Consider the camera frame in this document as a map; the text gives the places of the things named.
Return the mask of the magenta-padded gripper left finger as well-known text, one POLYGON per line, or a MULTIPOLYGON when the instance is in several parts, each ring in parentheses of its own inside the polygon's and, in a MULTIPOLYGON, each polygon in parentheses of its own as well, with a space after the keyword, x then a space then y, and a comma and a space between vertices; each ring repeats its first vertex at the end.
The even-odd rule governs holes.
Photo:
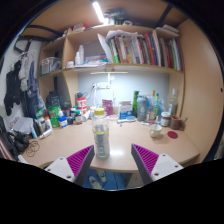
POLYGON ((82 186, 94 155, 94 146, 90 145, 67 158, 59 157, 46 171, 82 186))

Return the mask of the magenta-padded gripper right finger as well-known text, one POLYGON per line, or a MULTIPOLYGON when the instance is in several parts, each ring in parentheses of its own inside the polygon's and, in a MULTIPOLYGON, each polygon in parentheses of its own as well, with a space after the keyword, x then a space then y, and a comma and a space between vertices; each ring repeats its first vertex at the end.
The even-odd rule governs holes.
POLYGON ((131 145, 131 154, 137 165, 137 176, 143 185, 150 184, 182 169, 168 154, 160 155, 137 144, 131 145))

